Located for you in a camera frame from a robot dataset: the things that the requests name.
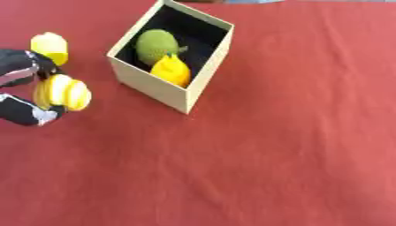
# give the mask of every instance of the yellow toy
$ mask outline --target yellow toy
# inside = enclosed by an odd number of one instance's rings
[[[57,66],[68,59],[67,41],[51,32],[36,35],[31,41],[31,50],[52,59]]]
[[[92,94],[84,82],[58,74],[40,81],[34,90],[34,102],[42,109],[63,105],[70,111],[85,109]]]
[[[187,65],[176,54],[171,53],[154,64],[151,74],[184,88],[187,87],[191,79],[191,73]]]

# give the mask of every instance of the yellow lemon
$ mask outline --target yellow lemon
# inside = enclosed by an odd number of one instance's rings
[[[51,105],[63,105],[68,110],[85,109],[92,98],[84,82],[58,74],[39,82],[34,90],[34,102],[42,109]]]
[[[58,34],[47,32],[36,35],[30,45],[32,51],[50,58],[58,66],[67,62],[67,41]]]
[[[151,74],[176,86],[187,87],[191,73],[176,54],[167,54],[151,69]]]

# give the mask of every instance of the lemon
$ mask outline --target lemon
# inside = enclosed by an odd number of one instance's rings
[[[151,74],[180,87],[187,87],[191,79],[190,70],[176,54],[165,55],[154,64]]]

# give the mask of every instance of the cardboard box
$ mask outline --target cardboard box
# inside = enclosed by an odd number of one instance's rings
[[[134,44],[143,32],[164,29],[171,32],[192,72],[187,88],[175,86],[151,75],[150,68],[137,59]],[[120,82],[188,114],[230,48],[233,24],[172,0],[157,1],[109,51],[107,57]]]

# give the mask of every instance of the table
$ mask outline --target table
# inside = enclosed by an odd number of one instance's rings
[[[63,35],[94,100],[42,128],[0,122],[0,225],[396,224],[396,5],[192,4],[236,30],[187,117],[104,56],[152,4],[2,4],[2,47]]]

